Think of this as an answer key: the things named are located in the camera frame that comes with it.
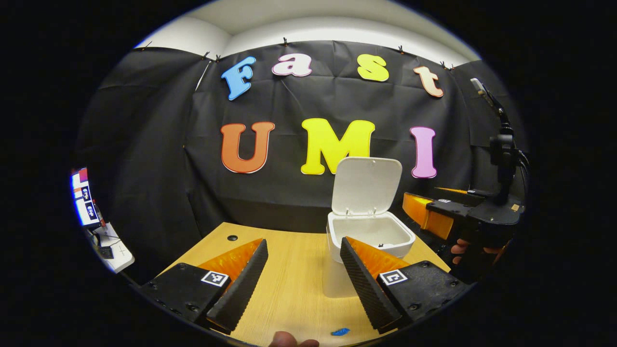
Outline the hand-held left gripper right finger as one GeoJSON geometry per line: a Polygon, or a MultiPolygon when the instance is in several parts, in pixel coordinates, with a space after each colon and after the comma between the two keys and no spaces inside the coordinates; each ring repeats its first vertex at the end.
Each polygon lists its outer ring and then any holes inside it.
{"type": "Polygon", "coordinates": [[[471,289],[431,261],[410,264],[351,237],[342,239],[340,255],[373,329],[380,334],[424,321],[471,289]]]}

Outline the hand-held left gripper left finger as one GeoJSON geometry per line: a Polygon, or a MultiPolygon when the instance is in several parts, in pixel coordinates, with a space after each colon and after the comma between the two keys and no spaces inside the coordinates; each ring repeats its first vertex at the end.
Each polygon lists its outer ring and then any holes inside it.
{"type": "Polygon", "coordinates": [[[244,315],[267,260],[267,240],[256,239],[199,266],[178,262],[137,292],[183,320],[230,334],[244,315]]]}

